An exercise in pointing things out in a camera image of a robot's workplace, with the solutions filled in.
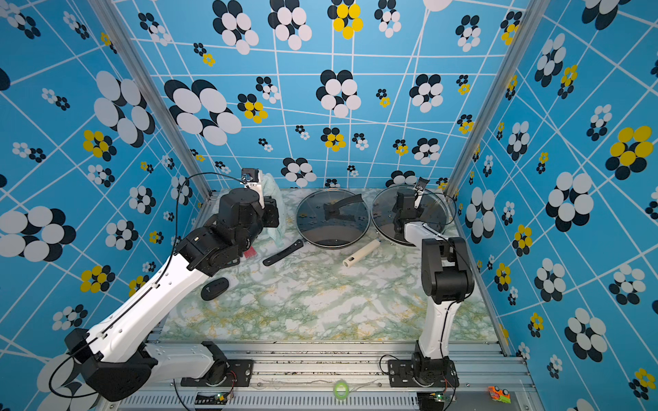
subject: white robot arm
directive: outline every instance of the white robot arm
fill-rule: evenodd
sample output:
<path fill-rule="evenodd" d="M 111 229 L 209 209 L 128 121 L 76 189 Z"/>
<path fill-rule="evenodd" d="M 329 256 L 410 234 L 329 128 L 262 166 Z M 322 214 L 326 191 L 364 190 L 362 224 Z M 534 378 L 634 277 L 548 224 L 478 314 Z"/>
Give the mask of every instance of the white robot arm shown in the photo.
<path fill-rule="evenodd" d="M 85 382 L 106 399 L 122 400 L 147 382 L 174 377 L 216 385 L 230 372 L 226 357 L 212 342 L 144 341 L 190 291 L 219 270 L 238 264 L 264 227 L 278 226 L 276 201 L 263 197 L 263 173 L 244 168 L 242 174 L 248 188 L 222 196 L 218 213 L 181 240 L 164 266 L 118 310 L 90 329 L 76 328 L 66 336 Z M 227 288 L 228 280 L 220 278 L 204 286 L 201 296 L 212 299 Z"/>
<path fill-rule="evenodd" d="M 407 242 L 421 251 L 422 288 L 428 296 L 427 315 L 422 334 L 412 356 L 413 379 L 419 385 L 433 385 L 453 374 L 448 341 L 455 314 L 474 289 L 473 273 L 466 259 L 468 249 L 463 238 L 448 238 L 421 222 L 420 196 L 429 181 L 419 179 L 413 194 L 398 193 L 394 225 L 404 231 Z"/>

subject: red sponge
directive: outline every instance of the red sponge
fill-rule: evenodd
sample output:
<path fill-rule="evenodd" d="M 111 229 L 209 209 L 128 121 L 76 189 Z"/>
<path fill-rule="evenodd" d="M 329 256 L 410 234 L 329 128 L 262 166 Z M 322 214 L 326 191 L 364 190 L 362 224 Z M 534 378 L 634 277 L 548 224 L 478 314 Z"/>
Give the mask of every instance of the red sponge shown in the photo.
<path fill-rule="evenodd" d="M 253 247 L 250 247 L 248 250 L 244 252 L 244 257 L 246 259 L 253 258 L 257 255 L 256 250 L 253 249 Z"/>

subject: green tape roll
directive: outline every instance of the green tape roll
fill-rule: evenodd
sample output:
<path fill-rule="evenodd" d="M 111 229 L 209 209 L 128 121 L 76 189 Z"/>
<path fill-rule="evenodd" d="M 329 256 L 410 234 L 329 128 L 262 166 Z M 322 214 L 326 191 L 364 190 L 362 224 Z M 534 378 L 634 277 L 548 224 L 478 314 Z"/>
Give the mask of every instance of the green tape roll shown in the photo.
<path fill-rule="evenodd" d="M 339 393 L 338 388 L 345 389 L 344 393 Z M 340 380 L 337 381 L 336 384 L 334 384 L 334 396 L 336 397 L 337 400 L 345 400 L 347 399 L 347 396 L 349 395 L 349 387 L 347 386 L 347 383 L 345 380 Z"/>

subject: frying pan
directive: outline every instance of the frying pan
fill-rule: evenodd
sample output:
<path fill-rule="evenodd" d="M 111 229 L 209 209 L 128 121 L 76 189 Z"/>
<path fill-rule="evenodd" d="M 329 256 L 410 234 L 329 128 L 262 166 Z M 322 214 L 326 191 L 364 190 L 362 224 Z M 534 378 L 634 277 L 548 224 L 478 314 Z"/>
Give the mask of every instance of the frying pan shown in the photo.
<path fill-rule="evenodd" d="M 328 188 L 306 196 L 297 207 L 295 221 L 302 239 L 263 260 L 271 266 L 308 242 L 320 248 L 341 249 L 360 240 L 370 226 L 368 207 L 361 194 Z"/>
<path fill-rule="evenodd" d="M 412 185 L 393 185 L 375 197 L 370 208 L 370 217 L 373 226 L 382 237 L 396 244 L 414 247 L 406 240 L 404 234 L 404 224 L 411 221 L 426 222 L 433 230 L 439 233 L 444 231 L 450 216 L 450 211 L 445 203 L 439 199 L 436 193 L 423 191 L 419 206 L 409 208 L 409 205 L 413 206 L 413 204 L 405 205 L 404 196 L 413 198 L 414 194 L 415 190 Z M 351 267 L 379 247 L 379 242 L 379 239 L 372 240 L 347 257 L 343 261 L 343 265 Z"/>

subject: pan handle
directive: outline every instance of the pan handle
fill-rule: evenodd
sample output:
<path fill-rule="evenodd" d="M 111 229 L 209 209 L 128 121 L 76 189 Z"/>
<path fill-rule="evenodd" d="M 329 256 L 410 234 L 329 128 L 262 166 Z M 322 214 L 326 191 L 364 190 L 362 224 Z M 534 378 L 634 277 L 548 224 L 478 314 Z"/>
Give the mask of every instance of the pan handle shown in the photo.
<path fill-rule="evenodd" d="M 266 267 L 271 266 L 275 262 L 278 262 L 279 260 L 291 255 L 294 251 L 299 250 L 301 247 L 304 246 L 304 241 L 302 240 L 297 240 L 294 243 L 292 243 L 287 249 L 283 251 L 279 251 L 275 255 L 268 257 L 263 260 L 263 265 Z"/>
<path fill-rule="evenodd" d="M 339 212 L 339 209 L 343 206 L 346 206 L 348 204 L 352 203 L 363 203 L 363 199 L 361 198 L 361 194 L 356 194 L 350 197 L 346 197 L 342 199 L 341 201 L 337 201 L 334 204 L 325 204 L 324 209 L 325 211 L 328 211 L 330 213 L 335 213 Z"/>
<path fill-rule="evenodd" d="M 370 243 L 361 247 L 356 253 L 343 260 L 343 265 L 348 268 L 352 267 L 354 264 L 360 261 L 360 259 L 370 254 L 372 251 L 375 251 L 381 244 L 382 242 L 378 239 L 372 240 Z"/>

